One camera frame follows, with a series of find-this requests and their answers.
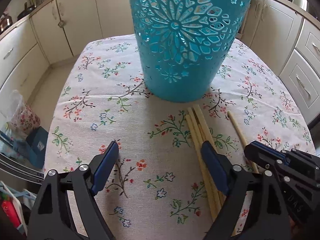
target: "table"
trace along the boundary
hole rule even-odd
[[[233,42],[202,99],[171,103],[145,87],[135,36],[127,35],[90,42],[79,56],[54,112],[44,167],[73,171],[115,140],[120,158],[95,199],[116,239],[202,239],[212,219],[185,119],[194,103],[202,107],[218,152],[246,170],[251,168],[228,110],[248,141],[315,154],[286,87],[240,41]],[[70,206],[85,234],[74,197]]]

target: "tiled floor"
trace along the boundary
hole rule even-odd
[[[34,100],[31,104],[28,102],[40,118],[41,126],[47,131],[49,131],[57,101],[73,65],[74,62],[50,69],[44,77]]]

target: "kitchen cabinet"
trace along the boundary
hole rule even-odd
[[[279,77],[309,124],[320,112],[320,78],[296,49]]]
[[[0,40],[0,88],[18,62],[37,43],[29,20]]]
[[[291,54],[302,24],[302,16],[289,7],[265,0],[250,49],[278,76]]]
[[[11,72],[0,89],[0,113],[10,104],[10,94],[18,90],[27,101],[41,76],[49,67],[40,47],[36,44]]]
[[[251,46],[254,35],[256,33],[263,5],[264,0],[251,0],[247,20],[245,22],[244,30],[241,37],[241,41],[248,47]]]
[[[32,22],[50,64],[73,56],[63,28],[58,26],[60,16],[56,0],[37,11]]]
[[[73,55],[90,41],[102,39],[96,0],[57,0],[61,26]]]
[[[133,34],[129,0],[96,0],[103,38]]]

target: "chopstick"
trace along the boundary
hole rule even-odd
[[[242,133],[241,129],[239,128],[239,125],[238,125],[233,113],[231,111],[228,111],[228,115],[229,115],[230,120],[231,120],[231,122],[233,124],[233,127],[236,129],[236,131],[237,131],[237,133],[238,133],[238,135],[240,137],[240,141],[241,141],[243,149],[244,149],[248,145],[248,141],[246,140],[246,138],[245,138],[244,134]],[[250,161],[250,163],[251,163],[251,166],[253,168],[254,173],[259,173],[257,165],[252,161]]]

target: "silver screw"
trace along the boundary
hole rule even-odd
[[[265,171],[264,174],[266,174],[268,177],[272,176],[272,172],[271,171]]]
[[[49,176],[53,176],[54,174],[56,174],[55,170],[49,170],[48,175]]]
[[[241,171],[241,166],[240,165],[233,165],[233,170],[234,171]]]
[[[80,167],[79,167],[79,170],[81,171],[86,171],[88,169],[88,165],[87,164],[82,164]]]

